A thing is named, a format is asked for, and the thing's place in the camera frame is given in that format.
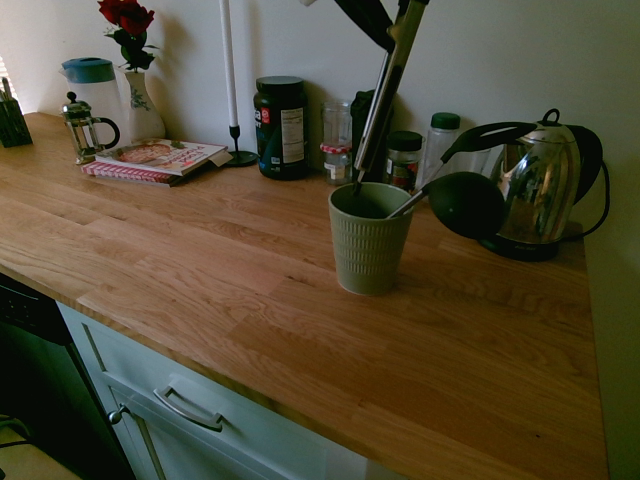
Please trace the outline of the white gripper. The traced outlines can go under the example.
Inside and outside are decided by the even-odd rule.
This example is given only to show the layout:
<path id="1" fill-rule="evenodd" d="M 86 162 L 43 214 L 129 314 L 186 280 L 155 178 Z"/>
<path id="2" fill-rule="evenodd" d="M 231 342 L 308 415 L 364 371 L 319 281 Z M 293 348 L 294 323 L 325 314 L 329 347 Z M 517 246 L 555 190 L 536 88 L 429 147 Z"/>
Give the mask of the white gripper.
<path id="1" fill-rule="evenodd" d="M 309 7 L 316 0 L 299 0 Z M 388 30 L 392 21 L 379 0 L 336 0 L 336 4 L 376 45 L 387 52 L 394 50 L 394 40 Z"/>

